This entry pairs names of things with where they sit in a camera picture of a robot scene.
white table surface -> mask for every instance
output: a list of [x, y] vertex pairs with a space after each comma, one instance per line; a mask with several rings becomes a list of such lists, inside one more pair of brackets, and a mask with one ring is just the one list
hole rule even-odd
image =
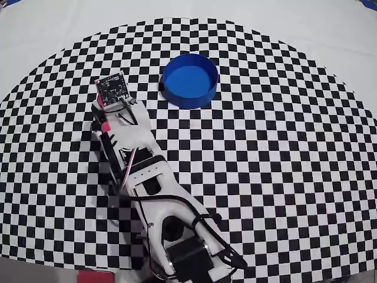
[[163, 17], [227, 19], [290, 44], [336, 74], [377, 117], [377, 12], [355, 0], [22, 0], [0, 13], [0, 100], [62, 48]]

circuit board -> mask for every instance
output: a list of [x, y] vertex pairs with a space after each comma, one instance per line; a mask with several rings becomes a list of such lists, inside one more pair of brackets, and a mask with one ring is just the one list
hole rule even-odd
[[104, 106], [120, 101], [121, 97], [128, 98], [128, 90], [121, 73], [110, 75], [97, 80], [96, 86]]

blue bowl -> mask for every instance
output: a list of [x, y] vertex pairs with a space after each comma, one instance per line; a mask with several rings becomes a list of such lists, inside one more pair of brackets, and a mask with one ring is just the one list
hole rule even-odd
[[216, 94], [219, 73], [207, 57], [184, 54], [164, 69], [164, 96], [174, 105], [194, 109], [206, 105]]

black and white checkered pattern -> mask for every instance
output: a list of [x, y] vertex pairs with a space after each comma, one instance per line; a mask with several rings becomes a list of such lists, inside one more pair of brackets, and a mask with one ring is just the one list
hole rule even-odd
[[[158, 92], [184, 53], [220, 71], [214, 100]], [[141, 224], [108, 195], [91, 134], [94, 80], [123, 71], [176, 178], [223, 217], [250, 268], [234, 282], [312, 282], [374, 269], [377, 121], [344, 83], [283, 42], [215, 19], [112, 28], [53, 55], [0, 104], [0, 254], [66, 268], [139, 268]]]

white robotic arm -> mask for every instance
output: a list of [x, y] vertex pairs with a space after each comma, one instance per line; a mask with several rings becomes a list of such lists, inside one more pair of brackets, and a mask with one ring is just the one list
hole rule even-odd
[[219, 215], [209, 215], [177, 183], [150, 131], [144, 104], [131, 97], [120, 102], [106, 110], [101, 99], [93, 102], [94, 130], [111, 165], [116, 193], [136, 202], [152, 272], [179, 282], [231, 282], [230, 275], [247, 264], [220, 236]]

